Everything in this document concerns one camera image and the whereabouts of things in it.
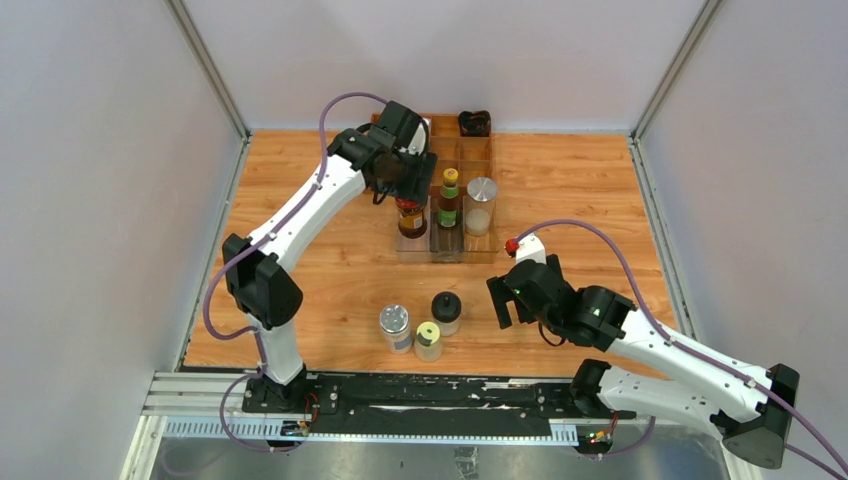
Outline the yellow cap sauce bottle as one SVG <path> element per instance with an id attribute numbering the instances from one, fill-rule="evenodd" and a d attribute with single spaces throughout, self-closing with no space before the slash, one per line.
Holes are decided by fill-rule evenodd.
<path id="1" fill-rule="evenodd" d="M 459 171 L 456 168 L 445 169 L 438 198 L 437 222 L 443 229 L 457 226 L 460 201 Z"/>

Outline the large silver lid jar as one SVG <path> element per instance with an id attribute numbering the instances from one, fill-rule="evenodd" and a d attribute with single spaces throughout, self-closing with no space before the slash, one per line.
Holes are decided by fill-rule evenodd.
<path id="1" fill-rule="evenodd" d="M 482 237 L 489 232 L 498 194 L 496 182 L 485 176 L 473 178 L 466 187 L 464 227 L 467 234 Z"/>

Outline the red lid chili jar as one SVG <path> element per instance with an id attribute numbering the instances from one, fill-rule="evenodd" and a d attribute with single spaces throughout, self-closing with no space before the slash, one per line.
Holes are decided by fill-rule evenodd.
<path id="1" fill-rule="evenodd" d="M 398 210 L 398 231 L 408 239 L 417 239 L 427 232 L 425 204 L 397 198 L 395 205 Z"/>

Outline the clear plastic organizer bin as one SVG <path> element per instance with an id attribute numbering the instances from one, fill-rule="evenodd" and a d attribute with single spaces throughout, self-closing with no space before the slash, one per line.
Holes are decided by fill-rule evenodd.
<path id="1" fill-rule="evenodd" d="M 471 206 L 470 200 L 463 200 L 458 214 L 459 225 L 452 229 L 442 229 L 438 225 L 436 203 L 437 199 L 431 196 L 424 210 L 427 220 L 424 235 L 410 239 L 395 232 L 393 243 L 398 260 L 402 263 L 494 263 L 503 247 L 497 233 L 496 210 L 492 211 L 487 232 L 474 236 L 465 231 L 464 213 Z"/>

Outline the silver lid spice jar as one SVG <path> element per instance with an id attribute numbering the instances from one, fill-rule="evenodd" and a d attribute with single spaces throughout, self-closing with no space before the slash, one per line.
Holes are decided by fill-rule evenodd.
<path id="1" fill-rule="evenodd" d="M 391 304 L 384 307 L 379 314 L 379 326 L 392 353 L 404 354 L 411 349 L 410 317 L 404 306 Z"/>

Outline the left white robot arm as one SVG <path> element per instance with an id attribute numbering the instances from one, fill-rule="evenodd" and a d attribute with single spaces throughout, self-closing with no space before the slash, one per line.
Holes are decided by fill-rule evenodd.
<path id="1" fill-rule="evenodd" d="M 226 288 L 257 338 L 260 376 L 271 382 L 267 397 L 279 411 L 296 412 L 306 400 L 294 326 L 304 294 L 292 277 L 301 256 L 365 191 L 374 204 L 387 198 L 425 204 L 437 162 L 430 143 L 430 120 L 388 101 L 376 121 L 325 139 L 315 172 L 267 221 L 224 241 Z"/>

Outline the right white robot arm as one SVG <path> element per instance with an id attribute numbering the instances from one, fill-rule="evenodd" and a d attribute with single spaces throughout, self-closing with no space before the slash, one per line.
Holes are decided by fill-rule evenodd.
<path id="1" fill-rule="evenodd" d="M 665 374 L 647 378 L 588 359 L 571 382 L 584 417 L 614 411 L 666 419 L 719 440 L 736 457 L 765 469 L 783 463 L 800 376 L 777 364 L 746 364 L 654 325 L 630 299 L 605 287 L 569 285 L 557 256 L 523 260 L 486 282 L 501 328 L 537 323 L 566 343 L 627 357 Z"/>

